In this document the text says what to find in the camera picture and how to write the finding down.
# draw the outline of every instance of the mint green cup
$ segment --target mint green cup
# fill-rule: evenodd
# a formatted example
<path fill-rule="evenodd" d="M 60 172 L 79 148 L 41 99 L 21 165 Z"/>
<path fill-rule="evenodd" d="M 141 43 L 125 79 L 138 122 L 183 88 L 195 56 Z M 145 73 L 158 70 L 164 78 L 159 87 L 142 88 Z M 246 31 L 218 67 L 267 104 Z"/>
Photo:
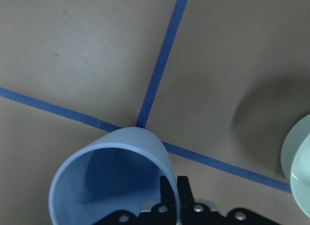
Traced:
<path fill-rule="evenodd" d="M 310 115 L 287 134 L 281 149 L 281 165 L 295 201 L 310 217 Z"/>

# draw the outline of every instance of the gray surface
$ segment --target gray surface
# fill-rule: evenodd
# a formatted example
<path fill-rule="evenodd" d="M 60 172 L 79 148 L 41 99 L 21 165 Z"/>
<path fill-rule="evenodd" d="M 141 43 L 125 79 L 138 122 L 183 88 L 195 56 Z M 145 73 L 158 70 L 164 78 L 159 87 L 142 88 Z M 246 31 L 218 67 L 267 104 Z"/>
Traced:
<path fill-rule="evenodd" d="M 176 0 L 0 0 L 0 87 L 135 125 Z M 279 150 L 310 112 L 310 0 L 189 0 L 147 128 L 286 181 Z M 60 164 L 105 132 L 0 98 L 0 224 L 50 224 Z M 288 193 L 171 155 L 194 196 L 309 224 Z"/>

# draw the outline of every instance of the blue line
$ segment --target blue line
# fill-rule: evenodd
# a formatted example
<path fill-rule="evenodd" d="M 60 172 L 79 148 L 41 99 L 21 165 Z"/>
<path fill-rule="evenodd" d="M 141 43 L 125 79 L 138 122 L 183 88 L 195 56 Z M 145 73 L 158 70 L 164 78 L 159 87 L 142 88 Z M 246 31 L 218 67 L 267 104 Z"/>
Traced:
<path fill-rule="evenodd" d="M 176 1 L 166 35 L 157 58 L 153 75 L 150 80 L 149 87 L 146 91 L 146 95 L 144 97 L 144 101 L 138 116 L 136 124 L 137 127 L 144 128 L 146 125 L 187 1 L 188 0 Z"/>
<path fill-rule="evenodd" d="M 18 103 L 22 103 L 25 105 L 32 106 L 34 108 L 38 108 L 43 111 L 53 113 L 55 115 L 60 115 L 68 119 L 82 122 L 84 124 L 87 124 L 89 126 L 92 126 L 92 127 L 95 127 L 95 128 L 107 131 L 107 132 L 113 132 L 121 128 L 119 126 L 101 121 L 94 117 L 84 115 L 84 114 L 75 112 L 73 110 L 69 110 L 69 109 L 66 109 L 60 106 L 47 103 L 47 102 L 43 102 L 41 100 L 34 99 L 29 96 L 25 96 L 23 94 L 16 93 L 10 90 L 6 90 L 4 88 L 0 88 L 0 96 L 13 100 Z M 228 163 L 225 163 L 225 162 L 222 162 L 222 161 L 219 161 L 219 160 L 207 157 L 207 156 L 203 156 L 201 154 L 183 149 L 173 144 L 169 144 L 165 142 L 163 142 L 163 144 L 165 145 L 167 151 L 172 154 L 190 159 L 192 161 L 201 163 L 203 165 L 207 165 L 207 166 L 222 170 L 224 172 L 227 172 L 227 173 L 230 173 L 230 174 L 233 174 L 233 175 L 236 175 L 236 176 L 239 176 L 239 177 L 242 177 L 242 178 L 245 178 L 245 179 L 266 185 L 266 186 L 270 186 L 272 188 L 275 188 L 275 189 L 278 189 L 278 190 L 281 190 L 287 193 L 291 193 L 290 186 L 279 180 L 275 180 L 275 179 L 266 177 L 264 175 L 251 172 L 249 170 L 239 168 L 234 165 L 230 165 Z"/>
<path fill-rule="evenodd" d="M 189 151 L 187 149 L 183 149 L 181 147 L 178 147 L 178 146 L 175 146 L 169 143 L 163 142 L 163 144 L 165 145 L 167 151 L 172 154 L 190 159 L 192 161 L 201 163 L 203 165 L 207 165 L 207 166 L 222 170 L 230 174 L 234 174 L 236 176 L 239 176 L 239 177 L 242 177 L 242 178 L 245 178 L 245 179 L 266 185 L 266 186 L 270 186 L 272 188 L 275 188 L 275 189 L 278 189 L 278 190 L 281 190 L 287 193 L 292 193 L 290 185 L 282 181 L 269 178 L 269 177 L 266 177 L 258 173 L 254 173 L 244 168 L 239 168 L 237 166 L 198 154 L 193 151 Z"/>
<path fill-rule="evenodd" d="M 84 115 L 84 114 L 78 113 L 76 111 L 69 110 L 69 109 L 66 109 L 66 108 L 63 108 L 63 107 L 60 107 L 57 105 L 47 103 L 47 102 L 43 102 L 41 100 L 34 99 L 34 98 L 31 98 L 31 97 L 25 96 L 23 94 L 16 93 L 16 92 L 13 92 L 13 91 L 1 88 L 1 87 L 0 87 L 0 96 L 7 98 L 7 99 L 10 99 L 10 100 L 13 100 L 15 102 L 19 102 L 19 103 L 22 103 L 25 105 L 29 105 L 29 106 L 38 108 L 40 110 L 44 110 L 44 111 L 53 113 L 55 115 L 60 115 L 60 116 L 66 117 L 68 119 L 72 119 L 75 121 L 82 122 L 84 124 L 87 124 L 87 125 L 92 126 L 92 127 L 99 128 L 99 129 L 107 131 L 107 132 L 113 132 L 115 130 L 120 129 L 120 127 L 118 127 L 118 126 L 115 126 L 113 124 L 101 121 L 101 120 L 96 119 L 94 117 Z"/>

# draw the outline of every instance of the metal screw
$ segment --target metal screw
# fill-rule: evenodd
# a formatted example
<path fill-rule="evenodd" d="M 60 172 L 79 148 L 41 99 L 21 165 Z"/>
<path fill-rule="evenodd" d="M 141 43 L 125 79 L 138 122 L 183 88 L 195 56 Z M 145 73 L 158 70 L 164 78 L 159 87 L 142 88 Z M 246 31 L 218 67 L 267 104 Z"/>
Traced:
<path fill-rule="evenodd" d="M 236 212 L 236 214 L 234 214 L 234 217 L 239 221 L 243 221 L 247 219 L 246 214 L 244 214 L 242 211 Z"/>
<path fill-rule="evenodd" d="M 126 223 L 129 221 L 129 216 L 128 214 L 123 214 L 121 217 L 119 217 L 118 221 L 120 223 Z"/>
<path fill-rule="evenodd" d="M 202 204 L 195 204 L 193 209 L 194 209 L 195 212 L 198 212 L 198 213 L 203 212 L 203 210 L 204 210 Z"/>
<path fill-rule="evenodd" d="M 161 205 L 160 207 L 158 207 L 158 212 L 159 213 L 166 213 L 168 211 L 168 207 L 166 205 Z"/>

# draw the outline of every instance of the light blue plastic cup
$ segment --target light blue plastic cup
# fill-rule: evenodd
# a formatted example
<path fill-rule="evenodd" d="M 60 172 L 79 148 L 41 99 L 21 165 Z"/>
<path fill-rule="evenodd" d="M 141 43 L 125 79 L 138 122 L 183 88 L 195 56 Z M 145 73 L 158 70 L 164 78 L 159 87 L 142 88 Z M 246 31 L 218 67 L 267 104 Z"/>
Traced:
<path fill-rule="evenodd" d="M 160 199 L 166 176 L 180 203 L 168 153 L 153 133 L 137 127 L 105 135 L 69 157 L 49 191 L 54 225 L 91 225 L 116 210 L 136 216 L 147 201 Z"/>
<path fill-rule="evenodd" d="M 281 149 L 281 165 L 295 201 L 310 217 L 310 115 L 287 134 Z"/>

